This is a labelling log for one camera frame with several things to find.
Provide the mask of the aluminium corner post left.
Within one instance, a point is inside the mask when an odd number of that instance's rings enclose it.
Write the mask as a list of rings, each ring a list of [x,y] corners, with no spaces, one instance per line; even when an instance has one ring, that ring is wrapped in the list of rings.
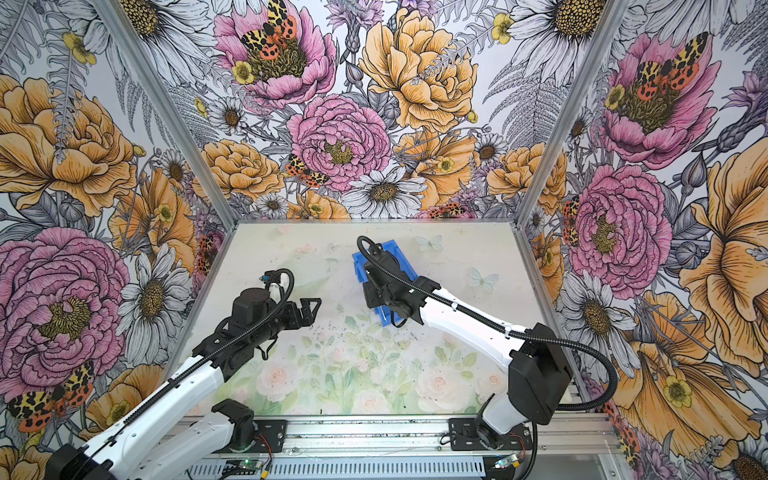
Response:
[[[115,45],[124,54],[125,60],[136,74],[137,81],[158,111],[178,150],[190,164],[196,179],[222,221],[225,231],[234,232],[238,224],[237,217],[215,182],[191,132],[165,88],[163,79],[155,70],[154,61],[142,46],[121,3],[97,1],[94,8],[112,35]]]

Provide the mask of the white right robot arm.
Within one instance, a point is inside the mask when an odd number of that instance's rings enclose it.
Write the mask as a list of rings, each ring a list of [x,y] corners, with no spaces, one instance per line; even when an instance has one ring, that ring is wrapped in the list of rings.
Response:
[[[410,275],[400,254],[378,248],[372,254],[356,253],[353,259],[366,305],[384,311],[391,325],[413,321],[452,335],[503,371],[502,390],[486,397],[473,425],[464,430],[465,436],[497,448],[524,423],[550,423],[573,371],[547,325],[525,328],[492,316],[482,322],[478,319],[482,311],[457,299],[439,283]]]

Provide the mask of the aluminium corner post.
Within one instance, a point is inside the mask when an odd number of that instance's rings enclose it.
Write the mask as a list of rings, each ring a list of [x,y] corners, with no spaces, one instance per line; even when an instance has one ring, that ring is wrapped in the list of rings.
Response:
[[[548,138],[541,156],[539,168],[534,173],[531,184],[523,197],[514,225],[520,229],[531,216],[534,207],[543,193],[549,175],[555,168],[571,125],[575,121],[580,105],[593,85],[597,72],[608,56],[611,44],[618,34],[622,19],[631,4],[628,0],[608,1],[600,21],[596,26],[586,56],[574,75],[572,86],[566,97],[553,131]]]
[[[158,111],[178,150],[190,164],[196,179],[222,221],[225,231],[234,232],[238,224],[237,217],[215,182],[191,132],[165,88],[163,79],[155,70],[154,61],[142,46],[121,3],[97,1],[94,8],[112,35],[115,45],[124,54],[125,60],[136,74],[137,81]]]

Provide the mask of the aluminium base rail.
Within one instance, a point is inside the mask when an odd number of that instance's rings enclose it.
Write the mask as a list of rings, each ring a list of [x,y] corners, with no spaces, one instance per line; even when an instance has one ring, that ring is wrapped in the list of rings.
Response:
[[[536,432],[518,425],[497,449],[468,438],[472,415],[261,416],[287,422],[277,458],[494,455],[519,451],[540,455],[597,455],[620,451],[613,427],[602,414],[557,413]]]

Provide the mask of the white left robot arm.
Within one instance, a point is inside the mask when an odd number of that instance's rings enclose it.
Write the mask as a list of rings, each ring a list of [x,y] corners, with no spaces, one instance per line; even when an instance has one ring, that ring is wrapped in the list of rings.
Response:
[[[165,383],[85,445],[60,447],[45,478],[173,479],[209,454],[247,451],[258,438],[254,413],[232,399],[173,438],[167,434],[256,352],[266,357],[282,331],[312,326],[321,304],[319,298],[274,301],[265,288],[242,291],[230,316]]]

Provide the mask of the aluminium corner post right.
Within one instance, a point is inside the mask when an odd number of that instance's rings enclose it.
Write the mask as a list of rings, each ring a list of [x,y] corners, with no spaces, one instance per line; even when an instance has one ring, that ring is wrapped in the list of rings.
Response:
[[[523,197],[514,225],[520,229],[531,216],[534,207],[543,193],[549,175],[555,168],[571,125],[575,121],[580,105],[593,85],[597,72],[608,56],[611,44],[618,34],[622,19],[631,4],[628,0],[608,1],[600,21],[596,26],[586,56],[574,75],[572,86],[566,97],[553,131],[548,138],[541,156],[539,168],[534,173],[531,184]]]

